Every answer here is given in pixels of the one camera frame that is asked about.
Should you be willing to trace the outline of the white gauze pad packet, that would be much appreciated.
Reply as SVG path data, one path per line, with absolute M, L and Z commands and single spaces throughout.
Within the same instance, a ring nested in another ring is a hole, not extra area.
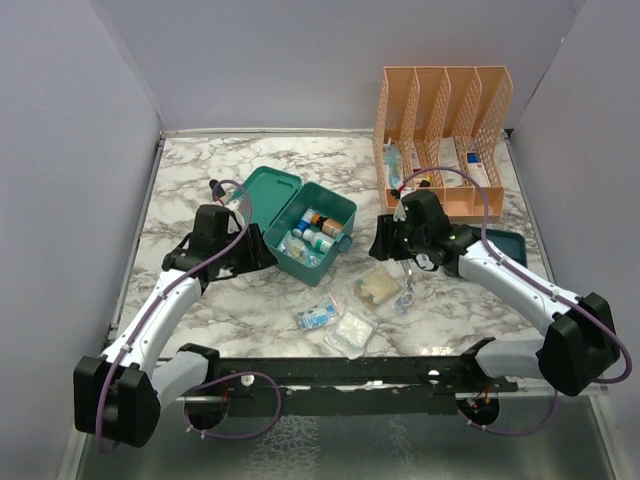
M 374 337 L 378 323 L 361 312 L 347 309 L 329 316 L 325 343 L 349 360 L 362 357 Z

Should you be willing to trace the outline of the tape roll in bag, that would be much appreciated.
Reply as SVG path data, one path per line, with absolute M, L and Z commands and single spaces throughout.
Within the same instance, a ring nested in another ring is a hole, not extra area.
M 393 308 L 400 315 L 406 315 L 414 303 L 414 295 L 411 291 L 404 291 L 394 301 Z

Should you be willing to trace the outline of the amber bottle orange label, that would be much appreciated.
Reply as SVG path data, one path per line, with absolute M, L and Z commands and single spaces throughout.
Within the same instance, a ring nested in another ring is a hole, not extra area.
M 317 226 L 324 234 L 332 238 L 337 238 L 343 230 L 342 224 L 319 213 L 312 215 L 311 223 Z

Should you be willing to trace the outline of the white bottle green label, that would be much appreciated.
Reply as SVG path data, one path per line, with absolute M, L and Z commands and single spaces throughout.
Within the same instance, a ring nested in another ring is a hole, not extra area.
M 327 253 L 334 244 L 334 239 L 321 231 L 313 231 L 311 229 L 306 229 L 302 233 L 302 238 L 309 243 L 309 245 L 321 252 Z

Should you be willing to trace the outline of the white bottle blue label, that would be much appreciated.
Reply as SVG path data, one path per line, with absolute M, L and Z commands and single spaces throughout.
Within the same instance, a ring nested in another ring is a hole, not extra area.
M 301 238 L 302 234 L 309 228 L 312 223 L 312 218 L 316 214 L 316 211 L 309 208 L 302 215 L 300 220 L 297 222 L 296 226 L 292 230 L 292 235 L 294 237 Z

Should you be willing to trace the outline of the zip bag of bandages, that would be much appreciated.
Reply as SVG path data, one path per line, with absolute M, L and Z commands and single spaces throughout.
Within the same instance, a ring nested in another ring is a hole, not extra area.
M 400 291 L 398 282 L 384 265 L 355 281 L 354 293 L 371 309 L 376 309 Z

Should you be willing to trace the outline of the blue toothbrush package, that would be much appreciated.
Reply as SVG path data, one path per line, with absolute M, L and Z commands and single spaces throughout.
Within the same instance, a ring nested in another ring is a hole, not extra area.
M 402 155 L 395 144 L 388 143 L 383 145 L 383 162 L 388 187 L 393 189 L 404 179 Z

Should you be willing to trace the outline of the dark teal divided tray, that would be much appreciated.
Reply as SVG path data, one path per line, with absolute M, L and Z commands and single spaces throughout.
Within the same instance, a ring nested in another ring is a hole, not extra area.
M 468 251 L 470 245 L 482 243 L 481 228 L 454 224 L 453 233 L 456 235 L 456 239 L 450 241 L 453 248 L 453 256 L 451 260 L 442 266 L 442 269 L 447 276 L 460 278 L 458 271 L 459 258 Z M 496 250 L 500 250 L 504 255 L 521 266 L 528 266 L 526 242 L 521 234 L 489 228 L 486 235 L 487 240 L 493 243 Z

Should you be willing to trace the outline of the red white medicine box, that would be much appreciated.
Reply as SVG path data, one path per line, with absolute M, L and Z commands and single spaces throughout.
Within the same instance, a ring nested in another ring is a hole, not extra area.
M 411 172 L 412 173 L 418 172 L 421 169 L 423 169 L 423 165 L 422 165 L 422 162 L 420 160 L 420 155 L 418 153 L 418 150 L 417 150 L 417 147 L 416 147 L 415 143 L 411 144 L 409 157 L 410 157 L 410 166 L 411 166 Z

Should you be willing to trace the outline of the black handled scissors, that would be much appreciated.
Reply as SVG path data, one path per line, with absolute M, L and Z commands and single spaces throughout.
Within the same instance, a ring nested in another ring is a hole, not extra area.
M 404 287 L 407 291 L 412 292 L 414 284 L 414 269 L 411 266 L 411 262 L 409 260 L 401 260 L 399 264 L 404 271 Z

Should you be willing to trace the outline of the zip bag of blue packets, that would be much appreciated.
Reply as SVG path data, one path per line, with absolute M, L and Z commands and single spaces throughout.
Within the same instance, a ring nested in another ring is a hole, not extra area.
M 325 327 L 343 315 L 343 308 L 333 292 L 298 306 L 293 319 L 302 331 L 313 331 Z

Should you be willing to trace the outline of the green plastic medicine box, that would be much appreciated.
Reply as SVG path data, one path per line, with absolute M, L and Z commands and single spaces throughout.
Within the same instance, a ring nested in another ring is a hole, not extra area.
M 337 256 L 348 251 L 356 204 L 319 184 L 262 166 L 237 192 L 239 210 L 256 223 L 280 270 L 316 286 Z

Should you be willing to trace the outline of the orange plastic file organizer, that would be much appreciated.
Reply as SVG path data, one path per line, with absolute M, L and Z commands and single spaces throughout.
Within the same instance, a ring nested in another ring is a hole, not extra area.
M 379 201 L 429 189 L 456 221 L 497 222 L 505 186 L 495 159 L 513 83 L 504 66 L 387 66 L 373 133 Z

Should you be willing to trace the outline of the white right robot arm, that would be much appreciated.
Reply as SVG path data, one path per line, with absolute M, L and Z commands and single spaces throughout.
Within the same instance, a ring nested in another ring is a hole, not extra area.
M 481 285 L 522 315 L 538 340 L 490 339 L 459 367 L 461 383 L 481 391 L 498 377 L 537 378 L 575 396 L 616 363 L 617 342 L 608 302 L 548 283 L 513 262 L 478 227 L 453 224 L 437 196 L 419 190 L 402 198 L 393 214 L 378 216 L 369 250 L 378 261 L 425 255 L 436 267 Z

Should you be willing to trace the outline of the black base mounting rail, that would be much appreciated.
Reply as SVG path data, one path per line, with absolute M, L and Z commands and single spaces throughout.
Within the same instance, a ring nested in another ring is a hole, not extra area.
M 224 358 L 187 343 L 182 351 L 209 364 L 187 409 L 235 417 L 354 416 L 428 413 L 454 415 L 459 394 L 513 393 L 516 383 L 490 378 L 477 366 L 477 350 L 460 356 Z

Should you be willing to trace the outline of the blue white medicine box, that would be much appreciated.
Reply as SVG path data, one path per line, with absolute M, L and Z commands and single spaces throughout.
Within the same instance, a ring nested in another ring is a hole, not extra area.
M 467 165 L 470 176 L 481 186 L 490 187 L 491 181 L 488 172 L 477 152 L 475 142 L 471 141 L 466 153 Z

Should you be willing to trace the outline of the light blue mask packet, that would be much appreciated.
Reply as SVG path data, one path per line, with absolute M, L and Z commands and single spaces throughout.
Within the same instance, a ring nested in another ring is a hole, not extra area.
M 431 262 L 429 257 L 425 254 L 418 254 L 414 257 L 414 262 L 417 267 L 423 271 L 435 271 L 437 266 Z

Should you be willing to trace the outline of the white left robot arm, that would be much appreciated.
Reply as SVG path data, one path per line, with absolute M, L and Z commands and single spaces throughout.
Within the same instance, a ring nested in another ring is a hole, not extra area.
M 276 265 L 259 225 L 214 204 L 198 208 L 193 228 L 163 259 L 160 276 L 139 312 L 99 356 L 73 371 L 74 424 L 99 443 L 144 446 L 162 411 L 182 394 L 214 392 L 226 378 L 219 353 L 187 344 L 158 360 L 188 310 L 208 286 Z

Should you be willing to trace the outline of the blue cotton swab bag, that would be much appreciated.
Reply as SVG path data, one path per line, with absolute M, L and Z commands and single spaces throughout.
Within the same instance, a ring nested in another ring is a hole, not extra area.
M 278 250 L 293 260 L 314 268 L 320 265 L 321 258 L 308 248 L 303 240 L 287 232 L 278 246 Z

